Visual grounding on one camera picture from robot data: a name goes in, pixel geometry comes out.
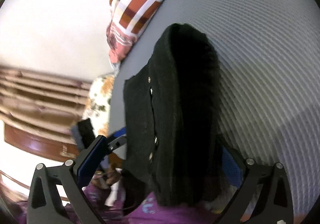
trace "gray textured surface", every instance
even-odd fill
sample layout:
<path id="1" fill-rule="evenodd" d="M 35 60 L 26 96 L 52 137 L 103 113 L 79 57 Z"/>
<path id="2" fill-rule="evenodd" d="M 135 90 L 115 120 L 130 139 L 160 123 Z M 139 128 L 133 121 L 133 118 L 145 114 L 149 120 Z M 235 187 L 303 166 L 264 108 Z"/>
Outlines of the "gray textured surface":
<path id="1" fill-rule="evenodd" d="M 124 126 L 123 83 L 172 23 L 207 34 L 221 62 L 220 131 L 246 157 L 281 161 L 295 214 L 320 193 L 320 10 L 314 0 L 165 0 L 123 63 L 110 129 Z M 200 64 L 190 68 L 197 72 Z"/>

